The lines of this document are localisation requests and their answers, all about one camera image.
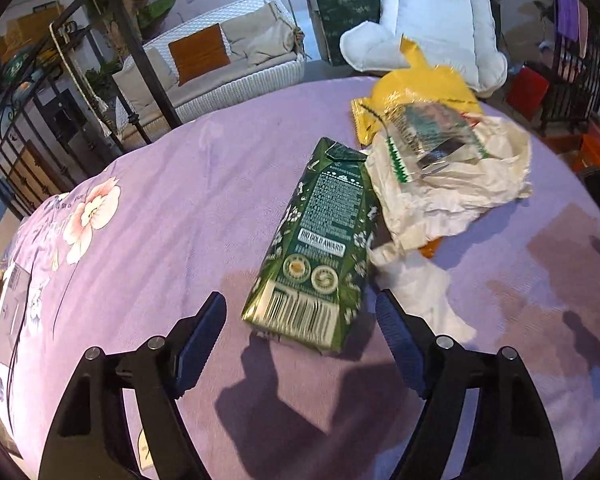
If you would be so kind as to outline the white tissue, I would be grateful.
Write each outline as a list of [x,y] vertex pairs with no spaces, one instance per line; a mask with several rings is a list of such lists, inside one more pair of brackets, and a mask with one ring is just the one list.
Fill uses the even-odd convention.
[[402,252],[393,243],[367,251],[376,271],[376,284],[389,289],[403,311],[423,318],[436,335],[448,335],[467,344],[477,330],[451,308],[446,293],[451,284],[448,272],[424,257],[418,249]]

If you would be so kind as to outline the orange peel piece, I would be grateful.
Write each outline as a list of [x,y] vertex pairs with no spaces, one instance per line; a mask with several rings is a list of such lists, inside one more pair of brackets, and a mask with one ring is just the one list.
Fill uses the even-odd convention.
[[419,247],[418,250],[425,258],[434,258],[434,255],[436,254],[442,240],[443,237],[438,237],[435,240],[430,240],[430,242],[428,242],[426,245]]

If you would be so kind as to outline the white paper bag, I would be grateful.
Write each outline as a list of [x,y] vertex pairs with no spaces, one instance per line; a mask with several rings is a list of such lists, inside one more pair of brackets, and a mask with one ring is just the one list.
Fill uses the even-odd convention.
[[385,133],[376,134],[366,150],[365,166],[391,243],[400,254],[463,233],[489,210],[532,193],[530,133],[503,117],[465,118],[485,158],[474,159],[475,151],[466,146],[442,168],[401,183]]

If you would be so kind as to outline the green drink carton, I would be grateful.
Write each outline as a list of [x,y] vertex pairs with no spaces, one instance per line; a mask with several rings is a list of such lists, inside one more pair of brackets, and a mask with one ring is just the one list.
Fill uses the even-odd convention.
[[323,138],[242,309],[259,333],[337,354],[358,317],[379,203],[360,151]]

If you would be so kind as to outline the clear snack wrapper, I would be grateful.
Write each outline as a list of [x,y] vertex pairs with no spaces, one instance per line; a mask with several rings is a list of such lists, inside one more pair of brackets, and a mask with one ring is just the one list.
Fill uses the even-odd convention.
[[467,115],[434,101],[396,104],[378,115],[396,180],[414,182],[451,162],[489,157]]

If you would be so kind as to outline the yellow plastic bag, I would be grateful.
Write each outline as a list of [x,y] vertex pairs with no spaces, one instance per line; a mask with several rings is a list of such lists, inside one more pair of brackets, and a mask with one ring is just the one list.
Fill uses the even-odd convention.
[[430,66],[420,47],[404,36],[400,52],[407,68],[392,70],[374,84],[370,96],[351,101],[356,137],[361,145],[370,145],[380,131],[380,120],[398,105],[437,102],[460,114],[481,114],[482,108],[464,79],[450,66]]

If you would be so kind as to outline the purple floral bed sheet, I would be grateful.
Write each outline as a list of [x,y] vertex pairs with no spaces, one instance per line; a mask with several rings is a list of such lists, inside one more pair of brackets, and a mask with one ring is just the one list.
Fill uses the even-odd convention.
[[[215,479],[385,479],[422,400],[370,312],[340,358],[253,336],[240,312],[321,138],[354,145],[368,78],[300,84],[201,117],[49,200],[12,243],[30,274],[12,373],[19,451],[38,468],[86,349],[137,348],[222,292],[227,320],[178,404]],[[600,447],[600,210],[532,144],[532,195],[444,240],[434,262],[471,347],[516,348],[552,424],[566,478]]]

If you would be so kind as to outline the orange plastic bucket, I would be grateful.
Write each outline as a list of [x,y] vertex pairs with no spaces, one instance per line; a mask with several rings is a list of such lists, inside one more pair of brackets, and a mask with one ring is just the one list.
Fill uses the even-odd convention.
[[600,168],[600,136],[585,134],[582,136],[582,144],[572,164],[572,170],[580,172],[590,167]]

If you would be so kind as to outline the red bag on floor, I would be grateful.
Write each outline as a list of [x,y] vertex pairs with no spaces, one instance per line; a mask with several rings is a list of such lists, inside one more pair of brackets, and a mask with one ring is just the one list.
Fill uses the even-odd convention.
[[534,68],[524,65],[506,94],[506,103],[532,122],[550,88],[550,82]]

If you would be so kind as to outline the black metal rack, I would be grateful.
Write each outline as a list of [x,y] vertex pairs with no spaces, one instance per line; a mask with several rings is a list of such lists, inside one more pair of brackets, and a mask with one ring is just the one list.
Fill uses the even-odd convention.
[[553,124],[567,125],[570,131],[583,127],[600,110],[600,28],[588,30],[584,55],[579,48],[577,41],[561,34],[539,45],[541,75],[548,81],[540,116],[542,136]]

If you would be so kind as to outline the brown square cushion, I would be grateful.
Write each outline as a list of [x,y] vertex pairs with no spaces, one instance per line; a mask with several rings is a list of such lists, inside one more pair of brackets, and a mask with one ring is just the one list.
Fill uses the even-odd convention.
[[219,24],[170,42],[169,50],[180,86],[230,64]]

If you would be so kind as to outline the white cushioned lounge chair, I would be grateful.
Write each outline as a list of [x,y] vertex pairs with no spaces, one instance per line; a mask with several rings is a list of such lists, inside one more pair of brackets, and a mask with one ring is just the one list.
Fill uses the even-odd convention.
[[498,50],[491,0],[380,0],[380,18],[340,36],[343,59],[361,73],[407,68],[402,39],[413,41],[431,66],[450,66],[480,98],[503,87],[506,56]]

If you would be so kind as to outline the white wicker swing sofa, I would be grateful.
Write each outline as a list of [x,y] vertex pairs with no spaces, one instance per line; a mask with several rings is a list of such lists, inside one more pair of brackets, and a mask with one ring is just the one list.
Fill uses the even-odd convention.
[[301,30],[282,0],[237,0],[144,45],[183,124],[302,81]]

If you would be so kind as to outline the purple hanging towel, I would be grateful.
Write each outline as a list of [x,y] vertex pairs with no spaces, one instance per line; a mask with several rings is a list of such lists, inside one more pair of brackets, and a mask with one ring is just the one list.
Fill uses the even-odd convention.
[[571,41],[579,39],[579,0],[555,0],[559,35]]

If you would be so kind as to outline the green patterned cabinet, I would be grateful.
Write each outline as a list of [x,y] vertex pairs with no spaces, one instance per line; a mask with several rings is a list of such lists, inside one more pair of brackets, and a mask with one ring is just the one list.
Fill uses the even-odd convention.
[[306,0],[321,59],[331,66],[347,62],[340,51],[340,37],[347,30],[380,17],[380,0]]

